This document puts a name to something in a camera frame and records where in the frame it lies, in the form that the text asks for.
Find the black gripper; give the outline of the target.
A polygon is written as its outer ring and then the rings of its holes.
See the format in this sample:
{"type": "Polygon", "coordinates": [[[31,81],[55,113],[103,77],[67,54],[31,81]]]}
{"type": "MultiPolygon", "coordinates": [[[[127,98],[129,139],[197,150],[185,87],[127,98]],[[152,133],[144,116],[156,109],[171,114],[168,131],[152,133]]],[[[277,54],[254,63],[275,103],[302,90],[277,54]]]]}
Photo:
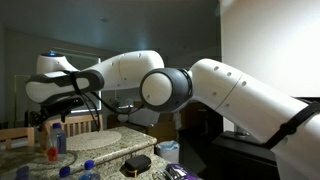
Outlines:
{"type": "Polygon", "coordinates": [[[29,114],[29,124],[33,127],[40,127],[50,117],[59,115],[62,121],[75,108],[84,105],[84,101],[79,98],[70,98],[45,106],[42,105],[39,111],[31,111],[29,114]]]}

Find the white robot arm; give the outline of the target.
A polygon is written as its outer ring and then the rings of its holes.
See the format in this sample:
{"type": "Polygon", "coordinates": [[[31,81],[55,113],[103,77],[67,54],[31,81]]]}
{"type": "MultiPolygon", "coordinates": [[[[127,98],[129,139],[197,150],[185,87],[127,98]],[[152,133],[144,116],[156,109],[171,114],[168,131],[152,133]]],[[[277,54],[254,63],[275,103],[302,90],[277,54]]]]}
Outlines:
{"type": "Polygon", "coordinates": [[[283,94],[215,60],[201,59],[188,70],[166,68],[157,52],[142,50],[78,70],[64,56],[44,53],[26,93],[48,106],[75,94],[131,88],[139,90],[146,107],[161,113],[199,101],[271,150],[281,180],[320,180],[319,104],[283,94]]]}

